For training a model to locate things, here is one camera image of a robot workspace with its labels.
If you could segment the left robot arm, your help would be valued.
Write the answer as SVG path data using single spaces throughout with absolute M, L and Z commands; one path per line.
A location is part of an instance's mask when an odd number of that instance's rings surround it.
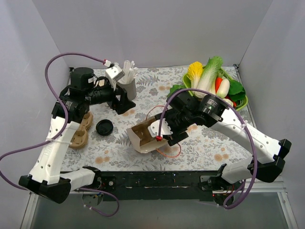
M 19 185 L 56 203 L 62 203 L 71 191 L 88 187 L 96 191 L 101 187 L 99 169 L 84 166 L 69 173 L 61 173 L 61 166 L 72 137 L 78 130 L 90 105 L 107 103 L 121 115 L 135 103 L 128 99 L 127 91 L 117 86 L 123 70 L 114 65 L 105 70 L 105 76 L 94 78 L 93 69 L 75 68 L 71 72 L 71 83 L 60 93 L 51 118 L 47 144 L 42 148 L 32 170 L 21 176 Z

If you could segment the brown paper bag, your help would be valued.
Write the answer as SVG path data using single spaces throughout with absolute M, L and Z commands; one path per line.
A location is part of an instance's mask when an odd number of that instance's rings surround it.
M 163 139 L 162 141 L 157 141 L 155 136 L 152 136 L 149 132 L 150 125 L 156 121 L 154 116 L 149 117 L 149 114 L 157 107 L 164 108 L 163 105 L 157 105 L 154 108 L 152 108 L 148 114 L 146 115 L 146 118 L 135 125 L 134 127 L 127 128 L 127 135 L 128 138 L 134 148 L 135 151 L 141 153 L 141 154 L 147 154 L 154 150 L 156 150 L 158 153 L 160 153 L 164 157 L 168 158 L 176 158 L 181 154 L 182 148 L 181 145 L 178 143 L 179 151 L 176 155 L 167 155 L 161 150 L 165 148 L 165 146 L 168 146 L 168 143 Z

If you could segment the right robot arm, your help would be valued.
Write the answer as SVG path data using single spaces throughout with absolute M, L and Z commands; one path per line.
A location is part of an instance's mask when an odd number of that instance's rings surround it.
M 186 129 L 196 124 L 224 134 L 249 152 L 255 149 L 256 156 L 221 166 L 215 178 L 220 189 L 251 177 L 271 183 L 282 173 L 291 142 L 273 139 L 246 124 L 225 101 L 215 95 L 206 95 L 200 101 L 185 89 L 178 89 L 167 104 L 171 108 L 155 115 L 156 120 L 148 127 L 158 141 L 165 139 L 170 146 L 175 145 L 187 138 Z

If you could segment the single cardboard cup carrier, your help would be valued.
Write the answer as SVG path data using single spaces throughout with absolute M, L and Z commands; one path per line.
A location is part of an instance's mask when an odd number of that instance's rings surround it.
M 138 125 L 132 127 L 133 132 L 140 139 L 139 146 L 143 146 L 155 139 L 155 137 L 151 136 L 151 134 L 148 130 L 149 125 L 150 125 L 149 123 L 142 123 L 142 124 L 138 124 Z

